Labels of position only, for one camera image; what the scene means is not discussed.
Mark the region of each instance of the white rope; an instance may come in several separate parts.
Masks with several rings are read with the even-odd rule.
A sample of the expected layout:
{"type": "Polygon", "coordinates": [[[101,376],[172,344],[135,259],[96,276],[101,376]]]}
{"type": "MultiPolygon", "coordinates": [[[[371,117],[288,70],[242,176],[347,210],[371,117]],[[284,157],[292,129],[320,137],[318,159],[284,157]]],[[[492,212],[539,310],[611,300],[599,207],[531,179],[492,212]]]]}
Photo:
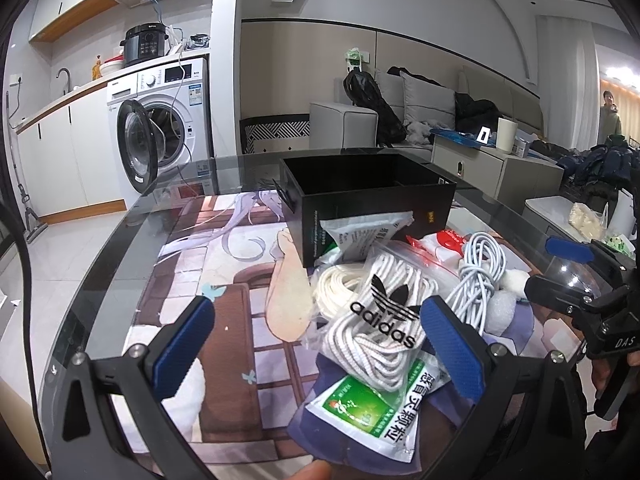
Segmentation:
{"type": "Polygon", "coordinates": [[[355,290],[367,275],[363,264],[345,264],[327,267],[318,276],[314,300],[320,314],[331,321],[342,309],[348,308],[355,290]]]}
{"type": "Polygon", "coordinates": [[[322,341],[322,353],[342,366],[349,375],[372,388],[394,392],[402,387],[408,367],[412,364],[410,360],[422,346],[425,335],[419,319],[398,320],[394,317],[397,314],[389,310],[382,312],[377,307],[372,290],[374,274],[382,281],[387,295],[407,284],[408,306],[421,305],[426,298],[438,292],[438,284],[420,270],[391,254],[382,254],[374,261],[354,301],[367,310],[380,314],[380,323],[393,324],[393,331],[403,332],[403,342],[380,332],[351,310],[342,310],[329,324],[322,341]],[[415,341],[412,348],[404,344],[407,338],[415,341]]]}
{"type": "Polygon", "coordinates": [[[480,335],[484,333],[487,304],[505,266],[504,250],[491,235],[475,233],[465,244],[460,284],[447,297],[447,304],[460,321],[471,325],[480,335]]]}

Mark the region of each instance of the blue tray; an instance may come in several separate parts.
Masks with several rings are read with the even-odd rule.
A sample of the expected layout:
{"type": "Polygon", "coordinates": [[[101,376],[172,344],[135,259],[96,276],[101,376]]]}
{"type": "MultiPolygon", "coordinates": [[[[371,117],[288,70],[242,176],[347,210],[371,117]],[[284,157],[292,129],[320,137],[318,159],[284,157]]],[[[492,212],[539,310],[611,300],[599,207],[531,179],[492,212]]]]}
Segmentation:
{"type": "Polygon", "coordinates": [[[483,144],[482,142],[478,142],[476,140],[477,136],[473,134],[461,134],[460,132],[456,132],[454,130],[443,130],[440,128],[432,128],[431,133],[444,137],[445,139],[452,140],[457,144],[462,144],[463,146],[475,148],[476,150],[479,150],[483,146],[487,146],[489,148],[495,148],[495,139],[492,139],[492,138],[489,138],[488,144],[483,144]]]}

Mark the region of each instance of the screw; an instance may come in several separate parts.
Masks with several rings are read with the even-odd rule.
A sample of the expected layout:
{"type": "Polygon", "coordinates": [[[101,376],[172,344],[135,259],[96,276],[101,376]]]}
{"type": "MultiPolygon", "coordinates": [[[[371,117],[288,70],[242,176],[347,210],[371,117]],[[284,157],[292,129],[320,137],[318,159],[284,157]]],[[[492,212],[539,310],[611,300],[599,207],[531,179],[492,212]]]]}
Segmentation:
{"type": "Polygon", "coordinates": [[[559,350],[551,351],[551,360],[557,363],[564,363],[564,354],[559,350]]]}
{"type": "Polygon", "coordinates": [[[79,366],[82,363],[84,363],[85,359],[86,359],[86,354],[84,352],[78,352],[77,354],[74,354],[74,356],[71,358],[71,363],[74,366],[79,366]]]}
{"type": "Polygon", "coordinates": [[[129,355],[131,357],[140,357],[142,354],[146,352],[146,346],[137,343],[129,348],[129,355]]]}
{"type": "Polygon", "coordinates": [[[508,348],[505,345],[501,345],[500,343],[494,343],[489,346],[489,353],[494,357],[502,357],[503,355],[507,355],[508,348]]]}

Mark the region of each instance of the mop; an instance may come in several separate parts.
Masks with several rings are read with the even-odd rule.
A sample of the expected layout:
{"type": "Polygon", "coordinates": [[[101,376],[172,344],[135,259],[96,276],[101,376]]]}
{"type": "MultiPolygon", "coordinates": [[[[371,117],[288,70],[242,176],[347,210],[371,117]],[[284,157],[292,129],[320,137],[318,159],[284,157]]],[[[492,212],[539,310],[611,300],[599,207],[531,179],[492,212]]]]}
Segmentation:
{"type": "Polygon", "coordinates": [[[11,138],[11,131],[13,128],[11,127],[11,116],[9,112],[9,92],[6,92],[6,116],[7,116],[7,125],[9,129],[7,130],[7,134],[9,137],[9,151],[11,152],[11,160],[14,165],[15,179],[18,182],[18,190],[20,191],[20,200],[24,205],[24,224],[26,226],[27,234],[25,236],[25,240],[30,244],[33,242],[38,235],[44,231],[48,227],[47,224],[40,221],[40,217],[36,215],[35,211],[31,208],[31,199],[29,194],[25,191],[23,184],[20,182],[20,174],[18,174],[18,166],[15,163],[15,154],[14,154],[14,142],[11,138]]]}

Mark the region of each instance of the glass table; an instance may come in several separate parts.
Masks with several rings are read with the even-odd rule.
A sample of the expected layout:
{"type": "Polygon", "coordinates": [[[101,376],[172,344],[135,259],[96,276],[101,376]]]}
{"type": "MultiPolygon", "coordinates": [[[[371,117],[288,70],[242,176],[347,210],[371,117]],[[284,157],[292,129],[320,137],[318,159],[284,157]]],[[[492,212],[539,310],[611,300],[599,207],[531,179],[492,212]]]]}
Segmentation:
{"type": "MultiPolygon", "coordinates": [[[[316,150],[287,156],[392,151],[316,150]]],[[[281,156],[265,153],[210,160],[208,165],[199,162],[200,176],[188,181],[182,178],[184,167],[163,173],[130,209],[85,276],[52,348],[40,396],[48,440],[58,389],[76,352],[85,351],[92,359],[119,356],[134,342],[150,341],[162,325],[177,319],[194,295],[213,294],[219,296],[216,326],[198,356],[198,369],[183,383],[189,389],[183,411],[191,415],[174,418],[178,429],[221,479],[285,478],[311,460],[287,425],[318,378],[316,352],[278,338],[264,315],[271,280],[277,279],[274,268],[287,243],[274,191],[281,156]]],[[[462,235],[494,232],[512,254],[511,261],[523,270],[568,280],[578,276],[583,286],[596,287],[584,269],[567,269],[546,254],[547,236],[520,215],[428,166],[457,183],[449,228],[462,235]]],[[[538,339],[550,326],[547,323],[560,318],[547,309],[535,309],[531,323],[539,327],[538,339]]],[[[571,332],[566,326],[564,331],[571,332]]],[[[572,349],[577,358],[580,334],[566,336],[577,341],[572,349]]],[[[514,346],[520,353],[527,344],[514,346]]],[[[551,349],[544,338],[536,344],[529,354],[543,356],[551,349]]],[[[392,467],[386,474],[418,478],[468,410],[462,406],[451,414],[436,407],[425,402],[422,408],[417,458],[409,468],[392,467]]],[[[127,433],[131,421],[122,413],[118,410],[127,433]]],[[[130,443],[140,461],[153,468],[142,440],[130,437],[130,443]]],[[[375,476],[346,465],[335,468],[340,478],[375,476]]]]}

